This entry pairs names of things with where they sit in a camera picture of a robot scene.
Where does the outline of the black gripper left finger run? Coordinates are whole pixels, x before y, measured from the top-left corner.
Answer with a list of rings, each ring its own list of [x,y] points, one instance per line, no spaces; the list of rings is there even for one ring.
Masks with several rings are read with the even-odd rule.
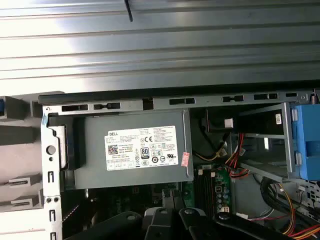
[[[69,240],[171,240],[173,210],[149,208],[145,216],[126,211],[68,237]]]

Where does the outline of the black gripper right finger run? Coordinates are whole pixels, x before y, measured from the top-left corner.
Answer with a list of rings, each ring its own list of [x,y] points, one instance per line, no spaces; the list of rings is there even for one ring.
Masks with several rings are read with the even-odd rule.
[[[179,215],[193,240],[289,240],[290,237],[229,212],[209,218],[198,208],[184,208]]]

